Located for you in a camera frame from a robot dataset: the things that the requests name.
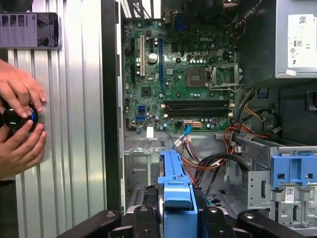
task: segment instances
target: green circuit board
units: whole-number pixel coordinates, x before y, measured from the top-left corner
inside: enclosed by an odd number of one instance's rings
[[[235,94],[210,85],[235,83],[232,27],[166,28],[161,21],[124,27],[127,130],[218,131],[230,125]]]

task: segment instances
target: black knob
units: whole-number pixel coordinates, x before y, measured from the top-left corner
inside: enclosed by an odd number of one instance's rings
[[[30,132],[32,132],[39,122],[39,114],[31,105],[30,110],[32,114],[27,118],[22,118],[12,108],[6,108],[3,112],[3,122],[6,126],[12,128],[13,130],[19,130],[28,120],[32,120],[33,125],[30,130]]]

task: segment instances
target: hand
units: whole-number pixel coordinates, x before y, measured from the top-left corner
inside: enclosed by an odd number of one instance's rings
[[[0,60],[0,100],[1,98],[23,118],[31,115],[30,101],[39,112],[43,111],[41,101],[46,101],[44,92],[35,79],[2,60]],[[3,111],[3,101],[0,101],[0,111]]]
[[[10,129],[0,128],[0,179],[17,175],[41,161],[47,133],[43,131],[43,125],[38,124],[25,141],[32,124],[31,120],[27,121],[8,140]]]

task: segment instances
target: ribbed metal panel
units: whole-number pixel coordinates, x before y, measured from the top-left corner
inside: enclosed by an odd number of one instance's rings
[[[57,12],[63,48],[9,51],[43,86],[48,137],[40,165],[16,177],[20,238],[52,238],[106,208],[101,1],[34,0]]]

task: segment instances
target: white label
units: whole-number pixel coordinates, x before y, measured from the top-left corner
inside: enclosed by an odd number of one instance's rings
[[[0,47],[55,47],[54,17],[52,13],[0,14]]]
[[[152,126],[147,127],[147,138],[149,138],[149,139],[154,138],[154,127],[152,127]]]
[[[288,75],[291,75],[291,76],[296,76],[296,71],[294,71],[294,70],[290,70],[290,69],[287,69],[286,70],[286,74],[288,74]]]
[[[248,133],[244,138],[245,138],[246,140],[252,140],[254,137],[255,137],[254,134]]]
[[[285,189],[285,203],[294,203],[295,188],[287,187]]]
[[[288,16],[288,67],[317,66],[317,24],[313,14]]]

